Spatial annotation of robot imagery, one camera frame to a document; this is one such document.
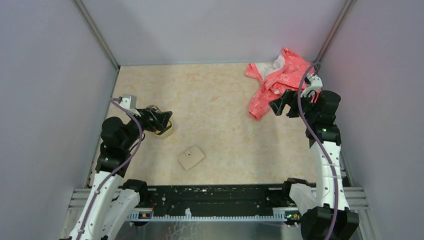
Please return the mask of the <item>beige tray of cards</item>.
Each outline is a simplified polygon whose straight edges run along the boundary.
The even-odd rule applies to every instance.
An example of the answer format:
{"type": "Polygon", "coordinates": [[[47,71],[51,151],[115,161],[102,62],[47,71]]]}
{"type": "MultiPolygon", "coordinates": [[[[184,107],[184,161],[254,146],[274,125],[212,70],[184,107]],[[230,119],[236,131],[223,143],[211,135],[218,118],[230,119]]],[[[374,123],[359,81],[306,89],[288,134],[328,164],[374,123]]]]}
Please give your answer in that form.
{"type": "Polygon", "coordinates": [[[149,119],[153,125],[153,131],[151,133],[159,139],[165,139],[171,135],[174,131],[171,121],[173,113],[171,111],[161,111],[154,104],[149,105],[147,109],[151,111],[151,117],[149,119]]]}

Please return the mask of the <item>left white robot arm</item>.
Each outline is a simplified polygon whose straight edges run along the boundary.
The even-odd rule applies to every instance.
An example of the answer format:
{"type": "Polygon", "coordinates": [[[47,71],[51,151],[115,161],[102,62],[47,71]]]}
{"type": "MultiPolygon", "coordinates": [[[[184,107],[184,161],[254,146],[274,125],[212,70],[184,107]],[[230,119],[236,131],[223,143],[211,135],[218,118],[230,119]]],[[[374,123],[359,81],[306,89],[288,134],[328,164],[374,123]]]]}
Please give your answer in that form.
{"type": "Polygon", "coordinates": [[[122,180],[145,132],[161,135],[170,130],[172,115],[172,111],[161,111],[150,105],[130,113],[128,123],[116,116],[103,121],[94,181],[67,239],[114,240],[131,211],[149,203],[145,181],[128,179],[122,183],[122,180]]]}

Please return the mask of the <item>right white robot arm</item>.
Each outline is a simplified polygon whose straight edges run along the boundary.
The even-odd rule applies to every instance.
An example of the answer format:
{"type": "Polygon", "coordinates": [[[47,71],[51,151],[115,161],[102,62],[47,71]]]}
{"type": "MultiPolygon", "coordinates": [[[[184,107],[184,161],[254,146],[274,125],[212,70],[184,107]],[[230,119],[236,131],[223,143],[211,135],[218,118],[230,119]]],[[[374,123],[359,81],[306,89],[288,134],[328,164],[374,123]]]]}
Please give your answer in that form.
{"type": "Polygon", "coordinates": [[[348,204],[341,176],[341,133],[335,123],[341,97],[329,90],[309,91],[306,95],[294,90],[269,102],[276,116],[300,117],[305,135],[315,159],[315,191],[303,179],[289,178],[281,199],[300,213],[300,232],[304,240],[349,240],[357,230],[360,219],[348,204]]]}

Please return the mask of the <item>beige card holder wallet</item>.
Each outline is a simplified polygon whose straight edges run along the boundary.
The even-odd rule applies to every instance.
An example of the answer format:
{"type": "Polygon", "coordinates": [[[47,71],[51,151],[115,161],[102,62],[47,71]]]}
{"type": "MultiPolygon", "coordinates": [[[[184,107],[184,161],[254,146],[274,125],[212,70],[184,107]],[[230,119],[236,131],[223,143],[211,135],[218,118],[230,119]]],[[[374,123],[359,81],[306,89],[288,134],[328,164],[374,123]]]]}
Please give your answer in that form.
{"type": "Polygon", "coordinates": [[[197,145],[193,145],[178,155],[177,161],[185,171],[189,171],[205,158],[206,156],[201,149],[197,145]]]}

